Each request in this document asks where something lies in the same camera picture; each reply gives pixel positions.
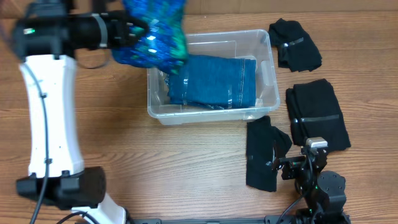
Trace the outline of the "blue green sparkly cloth bundle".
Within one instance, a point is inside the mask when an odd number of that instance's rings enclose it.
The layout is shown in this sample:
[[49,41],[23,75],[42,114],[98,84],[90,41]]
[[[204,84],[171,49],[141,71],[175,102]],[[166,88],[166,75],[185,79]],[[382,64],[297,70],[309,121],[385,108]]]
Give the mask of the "blue green sparkly cloth bundle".
[[188,59],[182,29],[185,3],[185,0],[124,0],[126,12],[144,21],[149,31],[135,45],[112,50],[115,61],[133,67],[155,67],[177,75]]

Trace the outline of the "large black cloth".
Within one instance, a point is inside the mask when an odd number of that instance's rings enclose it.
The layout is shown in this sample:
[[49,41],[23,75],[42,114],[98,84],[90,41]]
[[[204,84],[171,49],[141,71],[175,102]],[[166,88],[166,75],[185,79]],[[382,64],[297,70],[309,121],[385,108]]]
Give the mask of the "large black cloth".
[[326,79],[295,84],[285,92],[293,143],[305,145],[309,138],[321,137],[328,152],[351,147],[343,113],[333,86]]

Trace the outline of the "blue denim jeans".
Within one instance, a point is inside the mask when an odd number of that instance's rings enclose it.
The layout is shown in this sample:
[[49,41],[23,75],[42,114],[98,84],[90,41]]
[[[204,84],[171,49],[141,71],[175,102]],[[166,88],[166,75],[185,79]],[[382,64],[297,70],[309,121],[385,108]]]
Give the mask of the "blue denim jeans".
[[256,104],[256,61],[190,55],[179,74],[165,79],[170,103],[213,110]]

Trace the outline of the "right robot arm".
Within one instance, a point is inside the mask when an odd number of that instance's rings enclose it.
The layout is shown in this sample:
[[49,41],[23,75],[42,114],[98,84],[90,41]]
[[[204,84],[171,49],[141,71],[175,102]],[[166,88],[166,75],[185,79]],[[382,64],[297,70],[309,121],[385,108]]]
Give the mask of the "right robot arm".
[[265,223],[350,223],[343,211],[346,203],[346,179],[326,166],[328,143],[323,138],[309,138],[301,155],[284,157],[274,145],[273,170],[281,170],[284,180],[294,180],[300,197],[280,215],[267,215]]

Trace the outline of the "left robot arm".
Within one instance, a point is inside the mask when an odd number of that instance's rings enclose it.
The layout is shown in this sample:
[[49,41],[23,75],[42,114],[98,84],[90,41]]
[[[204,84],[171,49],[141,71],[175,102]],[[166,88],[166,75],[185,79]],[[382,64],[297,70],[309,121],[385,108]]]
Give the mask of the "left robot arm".
[[72,1],[34,1],[12,32],[29,101],[31,156],[17,193],[36,203],[66,210],[87,223],[131,223],[129,212],[106,191],[101,167],[86,167],[78,143],[75,77],[78,49],[130,47],[149,25],[105,1],[75,14]]

